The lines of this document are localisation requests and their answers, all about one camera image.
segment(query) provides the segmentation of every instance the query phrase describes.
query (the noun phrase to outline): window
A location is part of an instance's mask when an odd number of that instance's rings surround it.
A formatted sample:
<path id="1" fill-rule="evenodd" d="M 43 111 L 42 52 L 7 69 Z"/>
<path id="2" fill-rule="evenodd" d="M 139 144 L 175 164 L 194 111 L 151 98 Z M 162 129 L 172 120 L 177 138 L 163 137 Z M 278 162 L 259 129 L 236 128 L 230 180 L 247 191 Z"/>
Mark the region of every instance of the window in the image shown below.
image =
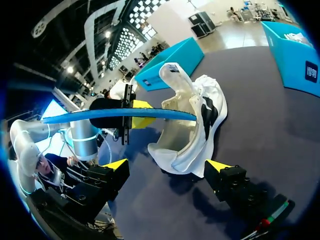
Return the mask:
<path id="1" fill-rule="evenodd" d="M 144 43 L 140 41 L 133 32 L 124 27 L 120 34 L 120 39 L 117 43 L 114 54 L 119 59 L 124 60 L 143 44 Z M 113 56 L 111 58 L 109 67 L 113 70 L 119 63 L 119 60 Z"/>
<path id="2" fill-rule="evenodd" d="M 119 64 L 120 64 L 120 61 L 119 61 L 116 57 L 112 56 L 111 61 L 110 61 L 110 63 L 109 63 L 109 67 L 113 70 L 113 69 L 115 69 Z"/>
<path id="3" fill-rule="evenodd" d="M 168 0 L 141 0 L 129 15 L 129 23 L 141 32 L 147 40 L 151 39 L 157 32 L 146 22 L 146 20 L 166 1 Z"/>

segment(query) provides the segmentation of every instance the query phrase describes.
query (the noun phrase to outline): white cable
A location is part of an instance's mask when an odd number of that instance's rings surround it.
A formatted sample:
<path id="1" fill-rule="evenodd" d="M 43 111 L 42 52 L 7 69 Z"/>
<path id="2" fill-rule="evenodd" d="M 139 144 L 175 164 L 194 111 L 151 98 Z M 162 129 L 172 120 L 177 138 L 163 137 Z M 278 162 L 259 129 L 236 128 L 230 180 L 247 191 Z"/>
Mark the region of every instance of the white cable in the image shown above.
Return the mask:
<path id="1" fill-rule="evenodd" d="M 257 231 L 254 231 L 253 233 L 249 234 L 248 236 L 242 238 L 241 240 L 248 239 L 248 238 L 252 237 L 253 235 L 255 235 L 256 233 L 257 233 Z"/>
<path id="2" fill-rule="evenodd" d="M 80 161 L 78 161 L 78 163 L 80 163 L 85 169 L 89 169 L 86 165 L 84 165 L 83 163 L 82 163 L 82 161 L 80 160 Z"/>
<path id="3" fill-rule="evenodd" d="M 110 164 L 110 163 L 112 163 L 112 154 L 111 154 L 110 145 L 109 145 L 109 143 L 107 142 L 106 138 L 105 138 L 101 133 L 99 133 L 99 134 L 101 135 L 101 137 L 102 137 L 103 140 L 105 141 L 106 145 L 108 146 L 109 154 L 110 154 L 110 157 L 109 157 L 109 164 Z"/>
<path id="4" fill-rule="evenodd" d="M 78 172 L 76 172 L 76 171 L 72 170 L 70 167 L 67 167 L 67 169 L 68 169 L 68 170 L 70 170 L 71 172 L 74 172 L 75 174 L 77 174 L 77 175 L 79 175 L 79 176 L 83 177 L 83 178 L 85 178 L 85 177 L 86 177 L 86 176 L 84 176 L 84 175 L 82 175 L 82 174 L 80 174 L 80 173 L 78 173 Z"/>
<path id="5" fill-rule="evenodd" d="M 64 142 L 65 142 L 66 145 L 68 146 L 69 150 L 72 152 L 72 154 L 73 154 L 75 157 L 77 157 L 76 154 L 74 153 L 74 151 L 72 151 L 71 147 L 69 146 L 69 143 L 67 142 L 65 135 L 64 135 L 62 132 L 60 132 L 60 131 L 59 131 L 59 133 L 63 136 Z M 84 165 L 84 164 L 81 162 L 81 160 L 78 161 L 78 163 L 80 163 L 86 170 L 89 169 L 86 165 Z"/>
<path id="6" fill-rule="evenodd" d="M 109 129 L 107 129 L 107 128 L 104 128 L 103 131 L 105 131 L 107 134 L 110 134 L 111 136 L 114 135 L 114 133 L 112 131 L 110 131 Z"/>
<path id="7" fill-rule="evenodd" d="M 67 185 L 65 183 L 63 183 L 63 185 L 66 186 L 67 188 L 73 189 L 73 187 L 71 187 L 71 186 L 69 186 L 69 185 Z"/>
<path id="8" fill-rule="evenodd" d="M 40 155 L 44 154 L 44 152 L 45 152 L 45 151 L 47 151 L 47 149 L 48 149 L 48 148 L 50 148 L 51 141 L 52 141 L 52 138 L 53 138 L 53 137 L 54 137 L 54 136 L 52 136 L 52 137 L 50 138 L 49 145 L 46 147 L 46 149 L 45 149 L 45 150 L 43 150 L 43 151 L 40 153 Z"/>

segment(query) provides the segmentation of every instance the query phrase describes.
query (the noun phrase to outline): metal cylinder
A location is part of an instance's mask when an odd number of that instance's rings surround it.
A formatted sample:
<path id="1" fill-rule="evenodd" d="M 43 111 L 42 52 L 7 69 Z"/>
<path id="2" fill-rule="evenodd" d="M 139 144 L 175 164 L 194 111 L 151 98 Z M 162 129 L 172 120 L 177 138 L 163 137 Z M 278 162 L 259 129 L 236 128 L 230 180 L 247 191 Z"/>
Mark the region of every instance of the metal cylinder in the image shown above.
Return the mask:
<path id="1" fill-rule="evenodd" d="M 81 161 L 90 161 L 98 155 L 97 129 L 89 119 L 70 122 L 75 156 Z"/>

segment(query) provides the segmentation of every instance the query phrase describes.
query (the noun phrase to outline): blue light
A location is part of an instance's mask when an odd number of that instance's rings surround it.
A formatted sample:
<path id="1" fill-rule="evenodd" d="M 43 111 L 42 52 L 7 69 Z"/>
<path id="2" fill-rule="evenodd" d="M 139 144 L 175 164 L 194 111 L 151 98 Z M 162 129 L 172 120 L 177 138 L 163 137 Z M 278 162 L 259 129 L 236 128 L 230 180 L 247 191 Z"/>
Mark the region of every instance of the blue light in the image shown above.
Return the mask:
<path id="1" fill-rule="evenodd" d="M 43 120 L 44 118 L 48 117 L 60 116 L 67 113 L 68 112 L 64 110 L 63 107 L 61 107 L 54 99 L 52 99 L 40 120 Z"/>

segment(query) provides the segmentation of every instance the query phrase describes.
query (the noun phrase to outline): floor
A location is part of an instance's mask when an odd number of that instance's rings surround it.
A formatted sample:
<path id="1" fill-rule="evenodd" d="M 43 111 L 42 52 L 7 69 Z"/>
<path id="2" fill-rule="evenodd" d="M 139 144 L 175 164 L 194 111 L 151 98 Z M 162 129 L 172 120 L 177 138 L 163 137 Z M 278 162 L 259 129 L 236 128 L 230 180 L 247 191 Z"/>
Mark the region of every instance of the floor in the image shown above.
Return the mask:
<path id="1" fill-rule="evenodd" d="M 242 36 L 244 41 L 249 33 Z M 228 117 L 215 135 L 212 159 L 240 165 L 252 182 L 268 189 L 269 197 L 283 194 L 295 201 L 285 224 L 297 223 L 319 183 L 320 98 L 283 88 L 267 46 L 206 53 L 191 79 L 203 74 L 216 78 L 228 106 Z M 160 108 L 173 95 L 172 89 L 141 89 L 137 99 Z M 122 146 L 108 135 L 100 147 L 101 165 L 129 160 L 130 177 L 110 202 L 124 239 L 241 239 L 244 223 L 219 202 L 205 180 L 194 183 L 170 177 L 155 164 L 147 146 L 157 142 L 163 126 L 164 120 L 157 118 L 144 129 L 132 129 L 129 145 Z"/>
<path id="2" fill-rule="evenodd" d="M 197 42 L 204 53 L 241 47 L 268 46 L 261 22 L 226 21 L 213 33 L 200 38 Z"/>

